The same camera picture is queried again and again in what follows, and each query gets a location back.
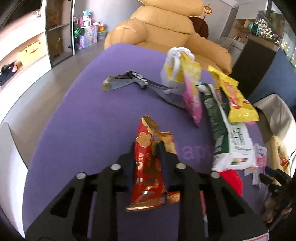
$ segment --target black bag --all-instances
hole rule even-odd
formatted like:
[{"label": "black bag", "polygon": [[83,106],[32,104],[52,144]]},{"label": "black bag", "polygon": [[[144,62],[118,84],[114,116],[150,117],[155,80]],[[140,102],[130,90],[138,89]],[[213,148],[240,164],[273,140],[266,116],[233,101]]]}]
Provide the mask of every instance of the black bag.
[{"label": "black bag", "polygon": [[11,78],[15,74],[15,72],[12,72],[14,62],[8,65],[4,65],[0,72],[0,86],[4,85],[7,80]]}]

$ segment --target candy wrapper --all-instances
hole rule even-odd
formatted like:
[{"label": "candy wrapper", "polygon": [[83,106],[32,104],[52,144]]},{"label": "candy wrapper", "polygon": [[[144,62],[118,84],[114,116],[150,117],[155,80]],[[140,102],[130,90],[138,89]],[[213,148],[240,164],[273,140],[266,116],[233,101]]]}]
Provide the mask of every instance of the candy wrapper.
[{"label": "candy wrapper", "polygon": [[208,71],[214,78],[215,92],[230,122],[259,121],[255,108],[237,89],[239,82],[209,66]]},{"label": "candy wrapper", "polygon": [[215,147],[212,170],[242,170],[255,166],[253,144],[246,124],[228,121],[212,85],[199,83],[198,89],[208,111],[214,133]]},{"label": "candy wrapper", "polygon": [[131,205],[126,208],[127,211],[150,210],[158,207],[165,203],[164,194],[167,194],[169,203],[180,200],[178,192],[166,193],[160,159],[156,156],[155,147],[159,141],[164,141],[166,151],[177,153],[172,134],[160,132],[151,118],[143,116],[135,142],[136,182],[132,190]]},{"label": "candy wrapper", "polygon": [[199,63],[190,59],[185,53],[181,53],[181,66],[186,85],[183,100],[187,111],[198,126],[202,119],[202,105],[196,83],[200,80],[202,69]]},{"label": "candy wrapper", "polygon": [[253,175],[252,184],[259,185],[260,178],[259,174],[265,172],[266,162],[267,162],[267,148],[260,146],[258,143],[254,145],[254,151],[256,156],[256,166],[250,167],[244,170],[244,176],[249,174]]}]

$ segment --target white chair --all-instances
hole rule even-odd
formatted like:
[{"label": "white chair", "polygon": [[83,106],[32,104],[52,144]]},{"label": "white chair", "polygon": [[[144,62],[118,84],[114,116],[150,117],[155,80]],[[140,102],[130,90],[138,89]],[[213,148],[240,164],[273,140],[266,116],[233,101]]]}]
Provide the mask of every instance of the white chair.
[{"label": "white chair", "polygon": [[8,123],[0,124],[0,207],[23,236],[22,202],[28,169],[13,141]]}]

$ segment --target sofa cushion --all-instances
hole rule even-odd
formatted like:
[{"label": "sofa cushion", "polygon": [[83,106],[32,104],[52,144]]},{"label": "sofa cushion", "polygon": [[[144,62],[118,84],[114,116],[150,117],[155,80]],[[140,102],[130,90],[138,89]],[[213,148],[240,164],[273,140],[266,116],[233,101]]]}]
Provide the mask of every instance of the sofa cushion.
[{"label": "sofa cushion", "polygon": [[148,30],[145,23],[137,19],[129,19],[120,22],[107,35],[105,40],[105,49],[117,43],[136,45],[145,41],[148,35]]},{"label": "sofa cushion", "polygon": [[155,43],[151,43],[151,42],[146,42],[146,41],[137,44],[137,46],[147,48],[147,49],[156,50],[156,51],[163,52],[163,53],[167,53],[170,50],[170,47],[168,47],[168,46],[161,45],[161,44],[155,44]]},{"label": "sofa cushion", "polygon": [[158,7],[187,17],[202,14],[204,4],[202,0],[138,0],[146,6]]},{"label": "sofa cushion", "polygon": [[190,49],[194,54],[210,59],[223,70],[223,73],[231,73],[232,57],[228,53],[228,50],[222,48],[220,45],[201,37],[197,33],[194,33],[189,37],[184,47]]},{"label": "sofa cushion", "polygon": [[[155,44],[155,43],[151,43],[151,42],[147,42],[147,41],[141,42],[141,43],[137,44],[137,46],[147,48],[147,49],[156,50],[156,51],[163,52],[163,53],[167,53],[170,50],[170,48],[168,46]],[[215,69],[218,69],[221,71],[221,69],[213,61],[209,60],[208,58],[203,57],[198,54],[194,54],[194,56],[195,56],[195,61],[198,62],[203,69],[207,70],[210,65],[210,66],[213,66]]]},{"label": "sofa cushion", "polygon": [[166,45],[169,48],[184,46],[190,35],[178,33],[165,28],[160,28],[150,24],[144,23],[148,30],[148,37],[145,41]]},{"label": "sofa cushion", "polygon": [[210,66],[214,67],[215,69],[220,70],[221,72],[223,72],[217,66],[217,64],[215,64],[213,61],[209,60],[208,58],[206,58],[204,56],[201,56],[201,55],[198,55],[198,54],[195,54],[195,53],[194,53],[194,56],[195,56],[195,61],[198,62],[203,69],[207,70],[209,65],[210,65]]},{"label": "sofa cushion", "polygon": [[138,19],[144,23],[179,33],[194,33],[192,21],[188,17],[157,7],[141,6],[130,19]]}]

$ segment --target yellow box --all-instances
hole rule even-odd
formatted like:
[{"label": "yellow box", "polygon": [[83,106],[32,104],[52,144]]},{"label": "yellow box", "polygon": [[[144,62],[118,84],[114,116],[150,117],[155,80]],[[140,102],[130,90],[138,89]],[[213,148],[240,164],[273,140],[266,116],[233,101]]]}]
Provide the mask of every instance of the yellow box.
[{"label": "yellow box", "polygon": [[32,64],[39,58],[45,55],[43,41],[38,40],[35,43],[27,46],[24,50],[19,52],[19,61],[24,67]]}]

